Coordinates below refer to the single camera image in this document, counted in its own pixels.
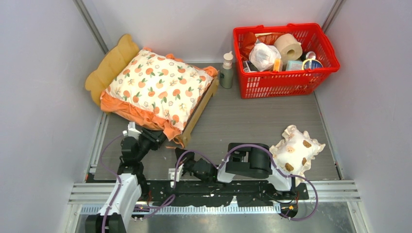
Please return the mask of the orange fruit print cushion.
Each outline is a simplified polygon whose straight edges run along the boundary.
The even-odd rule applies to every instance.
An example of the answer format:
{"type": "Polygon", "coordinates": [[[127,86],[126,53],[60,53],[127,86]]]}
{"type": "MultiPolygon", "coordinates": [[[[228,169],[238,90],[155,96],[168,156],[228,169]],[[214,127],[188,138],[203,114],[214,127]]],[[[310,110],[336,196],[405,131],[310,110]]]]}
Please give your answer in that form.
{"type": "Polygon", "coordinates": [[[217,76],[212,66],[198,68],[143,48],[102,91],[100,108],[146,129],[162,130],[169,141],[183,146],[178,136],[217,76]]]}

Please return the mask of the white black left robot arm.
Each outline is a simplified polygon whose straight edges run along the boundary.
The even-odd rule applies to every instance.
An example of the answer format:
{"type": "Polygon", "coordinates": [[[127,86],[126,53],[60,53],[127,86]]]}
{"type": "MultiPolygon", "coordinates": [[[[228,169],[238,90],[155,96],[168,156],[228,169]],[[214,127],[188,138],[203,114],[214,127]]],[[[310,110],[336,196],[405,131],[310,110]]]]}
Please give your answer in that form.
{"type": "Polygon", "coordinates": [[[85,222],[86,233],[125,233],[137,201],[149,195],[149,186],[143,174],[142,159],[151,150],[157,150],[166,141],[163,131],[141,129],[122,133],[121,156],[115,187],[103,207],[85,222]]]}

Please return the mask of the wooden pet bed frame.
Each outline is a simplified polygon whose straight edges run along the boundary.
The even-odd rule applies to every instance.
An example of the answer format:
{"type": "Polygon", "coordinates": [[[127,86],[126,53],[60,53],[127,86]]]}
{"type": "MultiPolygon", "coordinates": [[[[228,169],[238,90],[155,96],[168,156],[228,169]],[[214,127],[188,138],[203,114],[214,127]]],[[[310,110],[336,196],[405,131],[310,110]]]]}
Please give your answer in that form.
{"type": "MultiPolygon", "coordinates": [[[[118,44],[109,51],[103,60],[100,62],[98,68],[93,71],[86,79],[85,88],[90,92],[92,100],[100,107],[100,95],[108,85],[113,81],[115,77],[132,61],[141,49],[132,40],[131,35],[123,35],[118,44]]],[[[207,89],[204,96],[201,98],[200,103],[195,108],[192,116],[189,119],[189,123],[186,129],[179,139],[183,139],[184,145],[187,146],[190,141],[190,136],[193,128],[195,127],[200,115],[202,114],[209,99],[217,92],[219,85],[219,79],[215,79],[211,86],[207,89]]]]}

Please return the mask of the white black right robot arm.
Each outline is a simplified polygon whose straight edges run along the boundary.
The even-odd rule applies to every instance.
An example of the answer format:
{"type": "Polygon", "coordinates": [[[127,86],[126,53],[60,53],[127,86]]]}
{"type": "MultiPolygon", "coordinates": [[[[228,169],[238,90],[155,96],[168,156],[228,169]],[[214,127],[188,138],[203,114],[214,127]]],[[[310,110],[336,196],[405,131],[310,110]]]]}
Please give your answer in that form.
{"type": "Polygon", "coordinates": [[[275,164],[269,147],[261,143],[230,143],[226,156],[219,164],[194,150],[174,149],[176,163],[168,171],[170,187],[176,188],[184,174],[213,184],[232,183],[235,176],[265,180],[283,199],[297,192],[295,178],[281,172],[275,164]]]}

